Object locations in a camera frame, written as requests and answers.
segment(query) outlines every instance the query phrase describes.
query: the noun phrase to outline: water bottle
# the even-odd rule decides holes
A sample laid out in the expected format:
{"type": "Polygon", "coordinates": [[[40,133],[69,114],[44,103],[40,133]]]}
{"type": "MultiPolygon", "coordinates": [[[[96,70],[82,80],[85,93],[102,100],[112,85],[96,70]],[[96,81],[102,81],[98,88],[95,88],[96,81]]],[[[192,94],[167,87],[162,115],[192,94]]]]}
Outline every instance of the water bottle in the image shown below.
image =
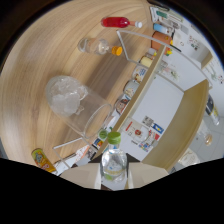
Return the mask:
{"type": "Polygon", "coordinates": [[[119,183],[125,178],[127,168],[126,153],[120,149],[121,134],[110,132],[108,134],[109,148],[103,153],[101,160],[102,178],[119,183]]]}
{"type": "Polygon", "coordinates": [[[99,38],[81,39],[78,43],[78,49],[81,52],[97,55],[104,55],[106,53],[111,53],[113,55],[119,56],[122,53],[122,47],[111,46],[107,40],[99,38]]]}
{"type": "Polygon", "coordinates": [[[218,114],[218,110],[217,110],[210,94],[208,94],[208,101],[207,101],[205,111],[211,117],[214,125],[216,125],[216,126],[219,125],[220,117],[218,114]]]}

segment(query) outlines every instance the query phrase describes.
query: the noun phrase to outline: glass jar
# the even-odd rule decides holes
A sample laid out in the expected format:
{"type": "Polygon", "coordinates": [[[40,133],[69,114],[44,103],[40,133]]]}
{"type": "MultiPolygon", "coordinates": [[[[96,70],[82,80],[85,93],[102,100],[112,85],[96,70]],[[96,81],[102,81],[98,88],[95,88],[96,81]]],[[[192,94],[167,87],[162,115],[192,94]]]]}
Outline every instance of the glass jar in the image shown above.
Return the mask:
{"type": "Polygon", "coordinates": [[[112,112],[105,99],[70,76],[50,79],[45,94],[53,112],[87,139],[98,133],[112,112]]]}

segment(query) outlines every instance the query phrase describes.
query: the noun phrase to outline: yellow object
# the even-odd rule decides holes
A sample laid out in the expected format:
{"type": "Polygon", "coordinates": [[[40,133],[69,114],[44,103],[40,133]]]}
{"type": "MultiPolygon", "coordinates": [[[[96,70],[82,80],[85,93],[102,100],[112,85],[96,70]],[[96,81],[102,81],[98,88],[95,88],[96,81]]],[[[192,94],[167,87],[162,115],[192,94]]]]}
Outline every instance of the yellow object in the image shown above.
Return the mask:
{"type": "Polygon", "coordinates": [[[50,173],[56,171],[55,167],[48,160],[42,149],[33,150],[31,155],[39,168],[46,170],[50,173]]]}
{"type": "Polygon", "coordinates": [[[146,67],[150,67],[150,65],[152,64],[152,60],[150,58],[147,58],[147,57],[142,57],[140,63],[142,65],[145,65],[146,67]]]}
{"type": "Polygon", "coordinates": [[[121,55],[121,53],[122,53],[122,47],[117,47],[117,46],[114,46],[113,48],[112,48],[112,54],[114,54],[114,55],[117,55],[117,56],[119,56],[119,55],[121,55]]]}

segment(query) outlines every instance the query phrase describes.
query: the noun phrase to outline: shelf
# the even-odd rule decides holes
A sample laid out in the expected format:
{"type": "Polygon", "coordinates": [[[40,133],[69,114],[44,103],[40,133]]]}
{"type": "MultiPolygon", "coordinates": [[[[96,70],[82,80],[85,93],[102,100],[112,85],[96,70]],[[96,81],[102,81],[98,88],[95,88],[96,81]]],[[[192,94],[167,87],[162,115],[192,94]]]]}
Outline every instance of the shelf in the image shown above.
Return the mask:
{"type": "MultiPolygon", "coordinates": [[[[140,83],[140,85],[139,85],[138,89],[136,90],[134,96],[132,97],[132,99],[128,103],[127,107],[125,108],[125,111],[122,113],[121,117],[119,118],[119,120],[115,124],[112,131],[119,131],[119,129],[121,128],[125,119],[128,116],[133,115],[133,113],[135,111],[135,108],[138,107],[139,103],[141,102],[141,99],[144,97],[144,93],[148,90],[151,83],[153,82],[153,79],[156,75],[155,70],[161,62],[164,51],[165,51],[165,46],[161,45],[155,59],[153,60],[151,66],[149,67],[147,73],[145,74],[142,82],[140,83]]],[[[106,149],[107,146],[108,146],[108,141],[106,139],[104,141],[104,143],[102,144],[102,146],[100,147],[100,149],[98,150],[98,152],[96,153],[96,155],[94,156],[94,158],[98,157],[106,149]]]]}

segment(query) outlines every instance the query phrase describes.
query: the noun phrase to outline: bottle cap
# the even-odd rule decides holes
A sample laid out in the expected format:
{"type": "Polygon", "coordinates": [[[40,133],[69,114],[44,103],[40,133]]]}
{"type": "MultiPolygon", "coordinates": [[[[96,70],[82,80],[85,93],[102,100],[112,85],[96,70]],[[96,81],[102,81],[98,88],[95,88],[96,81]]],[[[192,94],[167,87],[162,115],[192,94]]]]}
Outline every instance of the bottle cap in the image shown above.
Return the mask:
{"type": "Polygon", "coordinates": [[[121,55],[122,50],[123,50],[122,47],[114,46],[114,47],[112,48],[111,53],[114,54],[114,55],[119,56],[119,55],[121,55]]]}
{"type": "Polygon", "coordinates": [[[136,21],[135,26],[138,27],[138,28],[141,28],[142,27],[142,22],[136,21]]]}
{"type": "Polygon", "coordinates": [[[121,142],[120,132],[110,132],[107,136],[109,144],[117,145],[121,142]]]}

